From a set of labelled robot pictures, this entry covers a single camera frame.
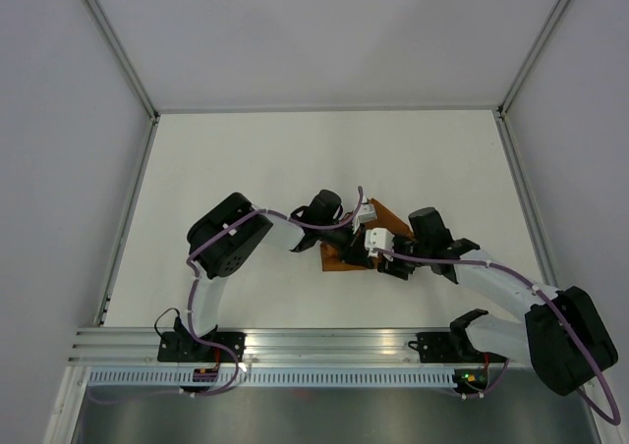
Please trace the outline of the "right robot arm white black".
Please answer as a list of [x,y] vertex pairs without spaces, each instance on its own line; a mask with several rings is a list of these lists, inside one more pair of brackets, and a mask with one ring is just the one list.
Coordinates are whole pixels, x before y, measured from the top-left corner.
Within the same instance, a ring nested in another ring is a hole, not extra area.
[[474,308],[449,324],[448,347],[461,361],[483,354],[529,366],[552,392],[566,396],[618,362],[618,353],[593,300],[583,289],[536,283],[493,259],[469,239],[454,239],[439,212],[413,212],[413,235],[370,229],[365,248],[378,269],[407,279],[428,267],[511,314],[503,320]]

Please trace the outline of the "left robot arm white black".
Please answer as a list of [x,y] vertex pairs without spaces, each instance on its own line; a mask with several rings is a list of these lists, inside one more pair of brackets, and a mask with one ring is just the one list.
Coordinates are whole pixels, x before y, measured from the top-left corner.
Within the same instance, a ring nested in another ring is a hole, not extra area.
[[346,212],[341,198],[319,191],[312,201],[285,215],[254,205],[240,193],[229,194],[198,220],[187,234],[186,263],[194,284],[186,306],[186,329],[181,351],[192,361],[205,361],[214,350],[210,334],[218,326],[219,305],[227,279],[261,244],[293,253],[322,244],[333,247],[342,263],[372,267],[365,250],[367,224],[377,219],[374,204],[359,193]]

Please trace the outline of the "orange cloth napkin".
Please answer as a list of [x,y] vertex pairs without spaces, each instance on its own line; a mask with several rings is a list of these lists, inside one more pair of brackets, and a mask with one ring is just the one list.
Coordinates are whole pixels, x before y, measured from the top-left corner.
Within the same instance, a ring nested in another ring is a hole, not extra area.
[[[382,203],[377,201],[375,198],[370,198],[369,203],[372,203],[376,209],[377,219],[362,225],[360,228],[364,230],[364,233],[367,229],[372,228],[385,228],[389,230],[395,236],[402,236],[405,238],[413,239],[414,234],[411,228],[399,217],[397,217],[392,211],[386,208]],[[377,268],[379,264],[379,259],[376,257],[371,257],[373,261],[373,269]],[[342,272],[342,271],[358,271],[358,270],[323,270],[323,272]]]

